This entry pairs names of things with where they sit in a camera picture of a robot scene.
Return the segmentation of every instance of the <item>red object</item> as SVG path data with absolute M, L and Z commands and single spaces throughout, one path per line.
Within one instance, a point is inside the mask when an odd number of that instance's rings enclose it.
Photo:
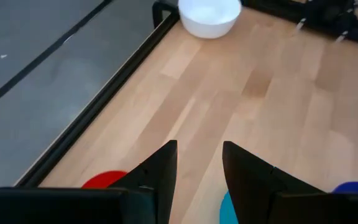
M 92 177 L 83 186 L 82 189 L 103 189 L 109 187 L 112 183 L 124 177 L 125 171 L 113 170 L 103 172 Z

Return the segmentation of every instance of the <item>white bowl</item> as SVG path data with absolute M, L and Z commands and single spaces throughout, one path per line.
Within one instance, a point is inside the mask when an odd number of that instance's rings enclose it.
M 239 0 L 179 0 L 178 5 L 185 29 L 208 39 L 227 34 L 241 12 Z

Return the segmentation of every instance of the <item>wooden table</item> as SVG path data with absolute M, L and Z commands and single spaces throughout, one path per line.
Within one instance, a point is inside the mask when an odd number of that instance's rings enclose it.
M 131 170 L 178 140 L 171 223 L 218 223 L 224 140 L 325 191 L 358 180 L 358 44 L 244 9 L 228 35 L 178 22 L 42 187 Z

